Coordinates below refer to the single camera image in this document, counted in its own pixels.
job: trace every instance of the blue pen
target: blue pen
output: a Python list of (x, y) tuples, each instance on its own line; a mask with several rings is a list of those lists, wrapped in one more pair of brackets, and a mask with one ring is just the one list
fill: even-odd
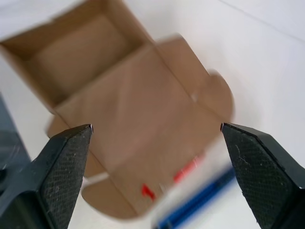
[(230, 168), (208, 186), (205, 186), (191, 200), (184, 203), (175, 212), (162, 220), (154, 229), (175, 229), (184, 223), (197, 210), (202, 208), (226, 184), (235, 178), (234, 169)]

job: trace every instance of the white background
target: white background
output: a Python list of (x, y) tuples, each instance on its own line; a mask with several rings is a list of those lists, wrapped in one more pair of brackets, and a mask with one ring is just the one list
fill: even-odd
[[(0, 39), (51, 21), (76, 0), (20, 0), (0, 5)], [(305, 3), (302, 0), (126, 0), (136, 17), (155, 39), (174, 32), (188, 41), (206, 69), (216, 69), (234, 95), (234, 122), (272, 134), (303, 166), (305, 127)], [(0, 90), (32, 158), (48, 138), (51, 115), (0, 57)], [(222, 153), (223, 141), (209, 151)], [(211, 163), (205, 161), (205, 172)], [(196, 183), (196, 175), (187, 182)], [(187, 192), (180, 185), (173, 191)], [(171, 205), (169, 197), (161, 208)], [(71, 229), (150, 228), (161, 211), (131, 222), (117, 222), (94, 211), (79, 197)], [(185, 228), (258, 229), (236, 183)]]

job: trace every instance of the open cardboard box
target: open cardboard box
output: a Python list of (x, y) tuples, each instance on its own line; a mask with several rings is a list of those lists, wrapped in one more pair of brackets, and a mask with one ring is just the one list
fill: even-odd
[(1, 53), (54, 113), (49, 136), (93, 124), (85, 176), (110, 176), (82, 196), (112, 217), (145, 213), (232, 116), (224, 79), (182, 37), (154, 43), (119, 0), (86, 1)]

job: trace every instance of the cardboard box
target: cardboard box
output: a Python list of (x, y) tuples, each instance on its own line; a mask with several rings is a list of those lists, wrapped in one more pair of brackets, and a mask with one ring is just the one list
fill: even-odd
[(82, 196), (120, 219), (145, 213), (232, 116), (224, 79), (186, 41), (154, 43), (119, 0), (90, 0), (2, 43), (1, 53), (54, 113), (48, 130), (92, 123)]

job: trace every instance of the brown cardboard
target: brown cardboard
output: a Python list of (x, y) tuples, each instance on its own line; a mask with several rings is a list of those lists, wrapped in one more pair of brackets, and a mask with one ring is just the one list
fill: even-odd
[(82, 196), (112, 217), (149, 210), (232, 116), (224, 79), (209, 75), (182, 37), (154, 43), (119, 0), (89, 0), (2, 46), (55, 114), (49, 136), (93, 124), (85, 176), (109, 178)]

